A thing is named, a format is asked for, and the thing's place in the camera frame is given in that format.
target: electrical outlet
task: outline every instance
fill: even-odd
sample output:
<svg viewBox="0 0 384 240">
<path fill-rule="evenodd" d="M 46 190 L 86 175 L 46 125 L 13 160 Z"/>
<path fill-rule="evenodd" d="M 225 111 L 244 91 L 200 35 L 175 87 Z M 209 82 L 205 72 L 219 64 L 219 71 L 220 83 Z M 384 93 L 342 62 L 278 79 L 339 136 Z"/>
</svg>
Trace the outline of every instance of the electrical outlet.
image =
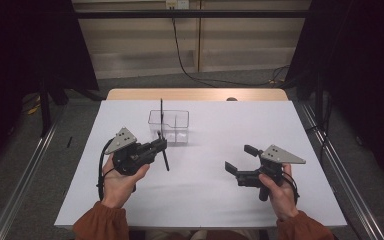
<svg viewBox="0 0 384 240">
<path fill-rule="evenodd" d="M 177 9 L 177 0 L 166 0 L 166 9 Z"/>
<path fill-rule="evenodd" d="M 189 0 L 177 0 L 177 9 L 189 9 Z"/>
</svg>

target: person's left hand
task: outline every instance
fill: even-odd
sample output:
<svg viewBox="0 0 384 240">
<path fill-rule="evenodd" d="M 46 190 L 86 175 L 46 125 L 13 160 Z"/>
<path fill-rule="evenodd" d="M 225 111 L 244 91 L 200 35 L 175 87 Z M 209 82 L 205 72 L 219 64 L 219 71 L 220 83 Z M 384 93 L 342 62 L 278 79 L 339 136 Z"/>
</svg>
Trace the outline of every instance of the person's left hand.
<svg viewBox="0 0 384 240">
<path fill-rule="evenodd" d="M 101 204 L 109 208 L 121 208 L 132 194 L 136 182 L 145 177 L 150 166 L 143 165 L 133 176 L 121 175 L 117 170 L 111 170 L 114 168 L 112 158 L 113 154 L 108 157 L 102 168 L 103 175 L 110 172 L 104 179 L 104 198 Z"/>
</svg>

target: table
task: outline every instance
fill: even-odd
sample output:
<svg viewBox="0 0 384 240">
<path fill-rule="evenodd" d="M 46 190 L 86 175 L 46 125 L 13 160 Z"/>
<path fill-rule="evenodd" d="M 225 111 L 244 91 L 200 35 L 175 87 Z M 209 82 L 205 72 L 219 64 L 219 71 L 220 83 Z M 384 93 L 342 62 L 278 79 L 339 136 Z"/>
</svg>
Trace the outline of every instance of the table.
<svg viewBox="0 0 384 240">
<path fill-rule="evenodd" d="M 55 225 L 72 224 L 98 200 L 98 160 L 103 145 L 126 126 L 138 138 L 149 142 L 147 116 L 159 109 L 190 112 L 189 142 L 169 145 L 166 172 L 162 155 L 155 158 L 147 176 L 126 203 L 132 229 L 233 229 L 275 225 L 269 202 L 258 199 L 258 189 L 238 187 L 233 175 L 224 170 L 228 161 L 239 170 L 255 170 L 257 158 L 243 151 L 244 144 L 265 150 L 276 144 L 304 158 L 294 165 L 293 175 L 301 195 L 298 208 L 326 226 L 346 225 L 327 179 L 319 165 L 292 102 L 282 90 L 273 89 L 119 89 L 102 102 L 77 171 Z M 205 101 L 175 101 L 176 96 Z M 224 101 L 235 97 L 250 101 Z"/>
</svg>

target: brown sleeve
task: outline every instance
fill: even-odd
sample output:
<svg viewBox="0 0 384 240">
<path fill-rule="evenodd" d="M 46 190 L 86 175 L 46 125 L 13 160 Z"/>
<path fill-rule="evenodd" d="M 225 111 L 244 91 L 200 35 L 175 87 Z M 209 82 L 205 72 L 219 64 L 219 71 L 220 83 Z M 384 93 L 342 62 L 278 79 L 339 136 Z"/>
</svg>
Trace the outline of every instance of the brown sleeve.
<svg viewBox="0 0 384 240">
<path fill-rule="evenodd" d="M 96 202 L 74 223 L 73 231 L 77 240 L 129 239 L 129 227 L 125 209 L 108 208 Z"/>
<path fill-rule="evenodd" d="M 277 220 L 279 240 L 333 240 L 333 234 L 328 228 L 310 218 L 302 211 L 286 221 Z"/>
</svg>

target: power cord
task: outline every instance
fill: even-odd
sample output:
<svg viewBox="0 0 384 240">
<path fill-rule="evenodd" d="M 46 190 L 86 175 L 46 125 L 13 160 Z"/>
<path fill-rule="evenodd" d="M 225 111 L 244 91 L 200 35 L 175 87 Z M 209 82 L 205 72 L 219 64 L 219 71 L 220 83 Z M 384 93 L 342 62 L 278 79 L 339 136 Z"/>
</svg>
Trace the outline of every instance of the power cord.
<svg viewBox="0 0 384 240">
<path fill-rule="evenodd" d="M 209 79 L 209 78 L 196 78 L 196 77 L 193 77 L 190 74 L 188 74 L 186 72 L 185 68 L 183 67 L 182 59 L 180 57 L 179 42 L 178 42 L 178 39 L 177 39 L 177 28 L 176 28 L 176 20 L 175 20 L 175 18 L 172 18 L 172 23 L 173 23 L 173 30 L 174 30 L 174 38 L 175 38 L 175 41 L 176 41 L 177 57 L 179 59 L 180 68 L 182 69 L 182 72 L 188 78 L 190 78 L 191 80 L 193 80 L 195 82 L 198 82 L 198 83 L 201 83 L 201 84 L 205 84 L 205 85 L 213 87 L 213 88 L 217 88 L 217 86 L 212 85 L 212 84 L 207 83 L 207 82 L 220 82 L 220 83 L 236 84 L 236 85 L 242 85 L 242 86 L 248 86 L 248 87 L 261 87 L 261 86 L 273 83 L 275 81 L 275 78 L 280 74 L 280 72 L 282 72 L 283 69 L 289 68 L 289 65 L 276 68 L 275 70 L 273 70 L 273 79 L 272 80 L 268 80 L 268 81 L 263 82 L 263 83 L 255 83 L 255 84 L 253 84 L 253 83 L 238 83 L 238 82 L 232 82 L 232 81 L 226 81 L 226 80 L 220 80 L 220 79 Z"/>
</svg>

